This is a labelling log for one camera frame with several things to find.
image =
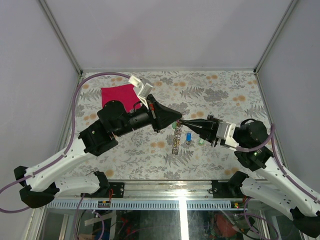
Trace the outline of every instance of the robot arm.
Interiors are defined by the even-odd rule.
[[[240,127],[211,115],[207,120],[180,121],[212,146],[219,142],[220,145],[235,151],[234,154],[243,167],[261,175],[280,190],[271,189],[238,171],[228,181],[231,192],[241,191],[242,194],[277,209],[310,237],[316,238],[320,235],[320,194],[304,184],[282,164],[279,166],[274,154],[267,147],[248,150],[261,145],[268,138],[267,129],[261,121],[248,119],[242,122]]]
[[[144,85],[135,77],[131,77],[129,82],[135,86],[134,90],[143,103],[139,109],[134,108],[128,113],[120,101],[109,101],[97,112],[99,119],[75,137],[66,154],[64,154],[66,149],[63,149],[38,165],[19,166],[14,170],[17,180],[32,176],[20,183],[23,188],[19,193],[25,204],[31,208],[39,208],[57,196],[66,197],[81,193],[86,193],[88,197],[107,196],[110,184],[103,172],[96,171],[94,175],[85,177],[62,176],[84,161],[117,146],[115,136],[120,137],[148,125],[152,125],[153,130],[159,132],[182,118],[180,112],[161,105],[152,94],[149,94],[151,85]],[[63,158],[56,164],[38,174],[33,174],[61,155]]]

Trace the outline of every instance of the red cloth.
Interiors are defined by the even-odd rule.
[[[134,87],[132,84],[115,86],[115,87],[102,87],[101,88],[101,96],[102,96],[102,107],[112,100],[120,101],[126,110],[126,112],[130,112],[130,110],[134,109],[134,104],[139,102],[139,98],[137,97]],[[140,108],[140,104],[135,106],[135,109]]]

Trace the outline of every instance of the gray wall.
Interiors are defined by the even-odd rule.
[[[0,2],[0,185],[55,152],[77,75],[35,0]],[[0,207],[25,205],[20,186],[0,195]],[[20,240],[31,210],[0,213],[0,239]]]
[[[301,0],[259,76],[290,170],[320,192],[320,1]]]
[[[250,68],[291,0],[47,0],[83,69]]]

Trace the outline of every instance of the white mount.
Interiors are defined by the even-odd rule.
[[[151,92],[153,86],[147,82],[142,82],[139,78],[133,75],[129,78],[129,83],[134,86],[133,90],[138,99],[140,99],[143,105],[145,105],[145,107],[149,109],[146,98]]]

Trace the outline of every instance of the wire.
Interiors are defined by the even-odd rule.
[[[244,204],[244,207],[243,207],[243,213],[241,213],[240,215],[244,216],[244,219],[245,219],[246,223],[249,225],[250,230],[252,232],[254,232],[255,234],[257,234],[261,239],[263,239],[263,240],[278,240],[279,239],[279,233],[278,233],[276,227],[271,222],[269,222],[267,219],[265,219],[265,218],[263,218],[261,216],[258,216],[258,215],[252,214],[252,213],[247,213],[246,209],[247,209],[248,203],[249,203],[249,201],[251,199],[252,199],[252,197],[249,197],[247,199],[247,201],[245,201],[245,204]],[[266,237],[262,236],[256,229],[253,228],[253,226],[251,225],[251,223],[249,221],[248,216],[255,217],[257,219],[265,221],[275,231],[275,235],[276,235],[275,239],[270,239],[270,238],[266,238]]]
[[[100,237],[98,239],[98,240],[101,240],[103,238],[103,236],[104,236],[104,233],[105,233],[105,222],[104,222],[104,220],[102,219],[102,217],[101,217],[101,215],[99,213],[97,213],[96,211],[94,211],[94,213],[100,218],[101,223],[102,223],[102,231],[101,231],[101,235],[100,235]]]
[[[111,205],[111,199],[112,199],[112,195],[114,194],[114,190],[112,188],[110,188],[109,190],[109,202],[110,202],[110,205]]]
[[[79,240],[79,238],[78,238],[78,234],[77,234],[77,223],[76,222],[77,222],[79,208],[80,208],[80,205],[81,205],[82,201],[85,198],[85,195],[86,195],[85,193],[82,195],[78,205],[76,206],[74,217],[73,217],[73,223],[72,223],[72,225],[73,225],[73,234],[74,234],[75,239],[77,239],[77,240]]]
[[[272,144],[272,151],[273,151],[273,155],[274,155],[274,159],[275,162],[277,164],[277,166],[279,167],[279,169],[281,170],[281,172],[283,173],[283,175],[285,177],[288,178],[288,180],[295,186],[297,187],[301,192],[303,192],[304,194],[306,194],[309,198],[311,198],[315,203],[320,204],[320,200],[313,196],[311,193],[309,193],[307,190],[305,190],[302,186],[300,186],[291,176],[288,175],[287,171],[285,170],[284,166],[281,164],[277,152],[276,152],[276,144],[275,144],[275,138],[272,137],[271,138],[271,144]]]
[[[257,151],[257,150],[263,148],[272,139],[272,137],[275,135],[275,131],[276,131],[275,124],[272,123],[271,124],[270,134],[269,134],[269,136],[266,138],[266,140],[263,143],[261,143],[259,146],[255,146],[253,148],[245,148],[245,147],[237,146],[236,150],[240,151],[240,152],[245,152],[245,153]]]
[[[100,77],[100,76],[105,76],[105,75],[116,75],[116,76],[120,76],[120,77],[124,77],[124,78],[127,78],[129,79],[130,76],[129,75],[126,75],[126,74],[123,74],[123,73],[119,73],[119,72],[100,72],[100,73],[96,73],[96,74],[93,74],[89,77],[87,77],[86,79],[84,79],[82,82],[79,83],[79,85],[76,87],[75,89],[75,92],[72,96],[72,100],[71,100],[71,120],[72,120],[72,127],[71,127],[71,137],[70,137],[70,140],[69,140],[69,143],[68,145],[66,146],[63,154],[66,155],[67,152],[70,150],[71,146],[72,146],[72,143],[74,141],[74,137],[75,137],[75,128],[76,128],[76,100],[77,100],[77,96],[78,96],[78,93],[80,91],[80,89],[82,88],[82,86],[89,80],[93,79],[93,78],[96,78],[96,77]],[[53,166],[54,164],[56,164],[57,162],[59,162],[61,159],[64,158],[64,155],[60,155],[56,160],[52,161],[51,163],[49,163],[48,165],[45,165],[43,166],[42,168],[38,169],[37,171],[33,172],[33,176],[42,172],[43,170],[46,170],[47,168]],[[18,184],[18,183],[21,183],[29,178],[31,178],[32,175],[27,175],[19,180],[16,180],[16,181],[13,181],[11,183],[9,183],[8,185],[4,186],[3,188],[0,189],[0,194],[7,190],[8,188]],[[5,213],[5,214],[15,214],[15,213],[21,213],[25,210],[28,210],[30,207],[25,207],[25,208],[22,208],[22,209],[18,209],[18,210],[6,210],[6,209],[3,209],[3,208],[0,208],[0,212],[2,213]]]

